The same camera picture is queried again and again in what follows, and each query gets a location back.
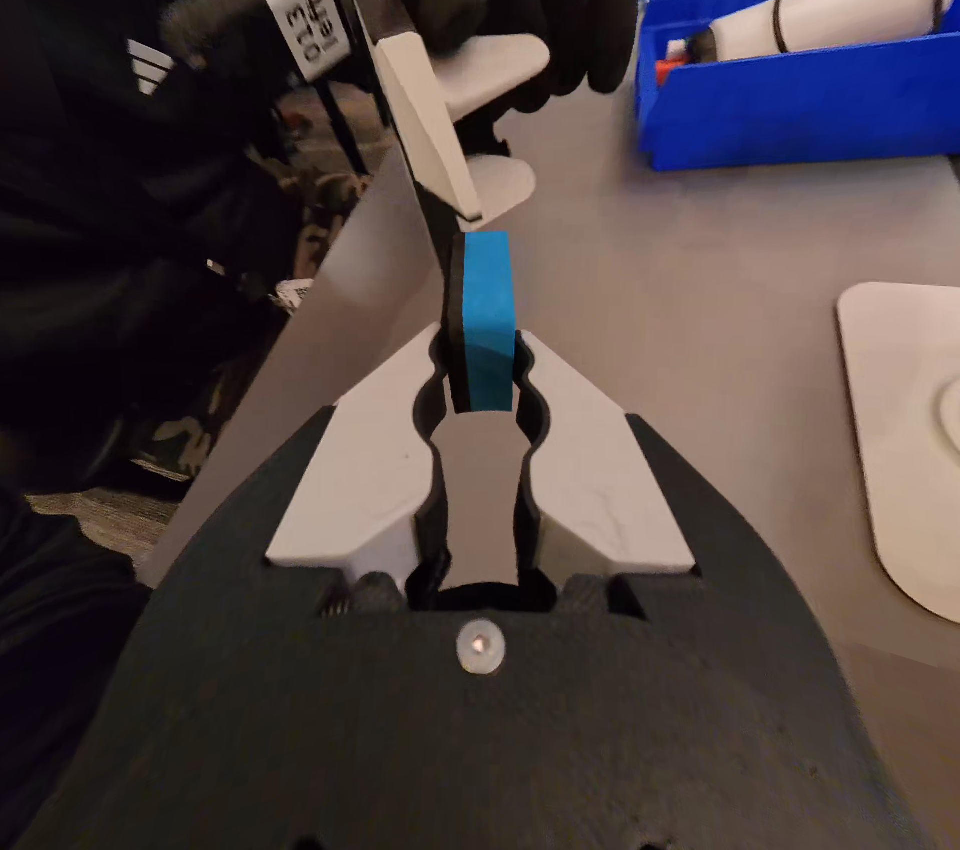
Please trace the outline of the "blue plastic bin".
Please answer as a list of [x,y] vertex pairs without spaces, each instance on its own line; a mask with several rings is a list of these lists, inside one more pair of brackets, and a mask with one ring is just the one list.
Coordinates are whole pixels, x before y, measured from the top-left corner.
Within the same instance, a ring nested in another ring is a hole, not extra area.
[[958,1],[931,36],[687,64],[658,84],[669,41],[768,1],[649,0],[633,94],[655,171],[958,155]]

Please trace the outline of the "white bottle with black cap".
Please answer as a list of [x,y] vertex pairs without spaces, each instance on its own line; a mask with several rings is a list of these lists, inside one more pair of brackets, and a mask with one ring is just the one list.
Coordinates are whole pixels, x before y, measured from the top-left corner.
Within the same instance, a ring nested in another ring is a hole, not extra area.
[[767,0],[688,40],[690,63],[906,41],[938,33],[955,0]]

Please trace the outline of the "white stand base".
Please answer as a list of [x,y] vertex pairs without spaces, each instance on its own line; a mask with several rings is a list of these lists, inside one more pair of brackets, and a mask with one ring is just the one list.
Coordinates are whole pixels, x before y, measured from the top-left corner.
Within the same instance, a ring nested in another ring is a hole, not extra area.
[[959,622],[959,289],[868,281],[836,304],[877,559]]

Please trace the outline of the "person's camouflage pants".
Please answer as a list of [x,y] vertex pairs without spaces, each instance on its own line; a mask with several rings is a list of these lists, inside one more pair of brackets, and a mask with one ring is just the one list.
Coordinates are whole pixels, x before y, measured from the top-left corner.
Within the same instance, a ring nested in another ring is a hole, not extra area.
[[271,300],[279,282],[318,276],[345,224],[392,142],[371,98],[335,84],[328,101],[307,90],[279,103],[273,114],[281,156],[251,144],[247,160],[270,180],[267,232],[254,238],[265,250],[280,238],[283,280],[258,271],[245,275],[242,302],[252,304],[250,329],[226,359],[190,383],[184,395],[151,413],[138,432],[132,462],[168,480],[188,484],[201,472],[230,424],[282,330],[294,314]]

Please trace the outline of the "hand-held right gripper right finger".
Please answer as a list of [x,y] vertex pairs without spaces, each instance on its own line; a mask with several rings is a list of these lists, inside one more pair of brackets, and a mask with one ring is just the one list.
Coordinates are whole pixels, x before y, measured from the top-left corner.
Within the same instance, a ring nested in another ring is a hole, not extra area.
[[695,558],[614,400],[528,330],[516,335],[516,423],[530,444],[513,514],[518,576],[679,575]]

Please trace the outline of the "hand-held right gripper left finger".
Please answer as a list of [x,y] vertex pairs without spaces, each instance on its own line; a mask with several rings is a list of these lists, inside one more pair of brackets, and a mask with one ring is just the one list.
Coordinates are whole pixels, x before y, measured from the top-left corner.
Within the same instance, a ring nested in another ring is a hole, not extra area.
[[451,563],[449,504],[431,437],[447,414],[441,325],[429,324],[334,405],[266,550],[270,564],[388,576],[431,606]]

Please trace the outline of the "blue felt eraser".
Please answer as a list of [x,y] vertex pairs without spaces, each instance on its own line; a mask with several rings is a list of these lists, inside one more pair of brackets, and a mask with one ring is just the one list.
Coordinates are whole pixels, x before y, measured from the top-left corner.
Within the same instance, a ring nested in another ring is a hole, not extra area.
[[441,323],[454,412],[511,410],[516,319],[508,234],[457,234]]

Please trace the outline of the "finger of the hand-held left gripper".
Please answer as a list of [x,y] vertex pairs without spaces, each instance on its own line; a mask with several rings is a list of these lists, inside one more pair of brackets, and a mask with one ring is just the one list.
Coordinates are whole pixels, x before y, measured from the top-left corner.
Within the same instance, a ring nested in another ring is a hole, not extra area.
[[379,40],[373,62],[414,182],[462,220],[482,220],[467,159],[420,35],[407,31]]
[[403,145],[403,157],[413,181],[416,203],[426,223],[439,266],[449,268],[454,248],[463,242],[464,234],[459,224],[460,217],[449,203],[417,180],[406,144]]

